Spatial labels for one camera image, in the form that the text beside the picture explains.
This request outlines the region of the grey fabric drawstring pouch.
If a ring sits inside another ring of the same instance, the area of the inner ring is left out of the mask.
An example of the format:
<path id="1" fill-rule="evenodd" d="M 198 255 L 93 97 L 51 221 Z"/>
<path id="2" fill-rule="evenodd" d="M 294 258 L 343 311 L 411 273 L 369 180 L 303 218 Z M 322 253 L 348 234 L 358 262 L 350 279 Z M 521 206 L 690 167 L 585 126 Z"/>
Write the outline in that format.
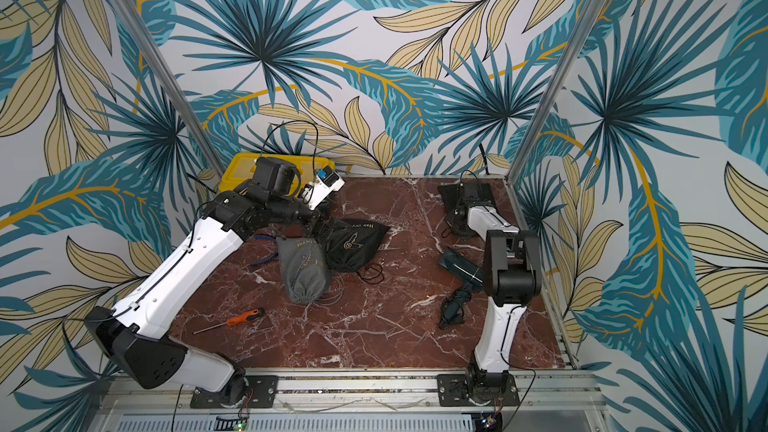
<path id="1" fill-rule="evenodd" d="M 316 240 L 278 239 L 277 247 L 281 277 L 292 303 L 310 304 L 328 292 L 332 275 Z"/>

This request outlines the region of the black hair dryer bag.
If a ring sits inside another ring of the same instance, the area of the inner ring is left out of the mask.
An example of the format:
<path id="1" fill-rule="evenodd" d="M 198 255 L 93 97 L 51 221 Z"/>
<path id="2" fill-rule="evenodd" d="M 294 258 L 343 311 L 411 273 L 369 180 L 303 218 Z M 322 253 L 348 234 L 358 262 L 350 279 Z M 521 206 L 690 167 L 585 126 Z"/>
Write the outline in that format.
<path id="1" fill-rule="evenodd" d="M 368 265 L 390 227 L 363 219 L 333 219 L 321 241 L 332 271 L 355 273 Z"/>

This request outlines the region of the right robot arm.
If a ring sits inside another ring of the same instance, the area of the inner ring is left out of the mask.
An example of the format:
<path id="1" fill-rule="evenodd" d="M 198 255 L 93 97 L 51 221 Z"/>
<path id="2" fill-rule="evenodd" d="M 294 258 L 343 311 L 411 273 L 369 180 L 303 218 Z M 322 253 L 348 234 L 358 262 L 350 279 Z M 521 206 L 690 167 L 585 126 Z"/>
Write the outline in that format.
<path id="1" fill-rule="evenodd" d="M 543 283 L 540 242 L 535 232 L 511 224 L 492 205 L 466 207 L 459 217 L 484 240 L 479 278 L 488 308 L 465 381 L 468 400 L 485 405 L 511 392 L 514 336 Z"/>

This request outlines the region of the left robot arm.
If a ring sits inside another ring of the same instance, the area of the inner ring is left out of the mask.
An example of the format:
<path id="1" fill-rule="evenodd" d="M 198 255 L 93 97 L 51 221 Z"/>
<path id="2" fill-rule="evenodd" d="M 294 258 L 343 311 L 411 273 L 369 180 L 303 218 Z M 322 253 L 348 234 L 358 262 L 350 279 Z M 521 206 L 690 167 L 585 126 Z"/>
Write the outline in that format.
<path id="1" fill-rule="evenodd" d="M 96 307 L 84 320 L 112 362 L 145 389 L 187 385 L 216 396 L 227 407 L 246 394 L 244 370 L 225 357 L 169 337 L 178 312 L 215 268 L 258 230 L 272 224 L 312 229 L 324 216 L 324 201 L 343 179 L 333 167 L 294 189 L 297 168 L 259 157 L 253 176 L 202 206 L 188 236 L 133 292 L 110 308 Z"/>

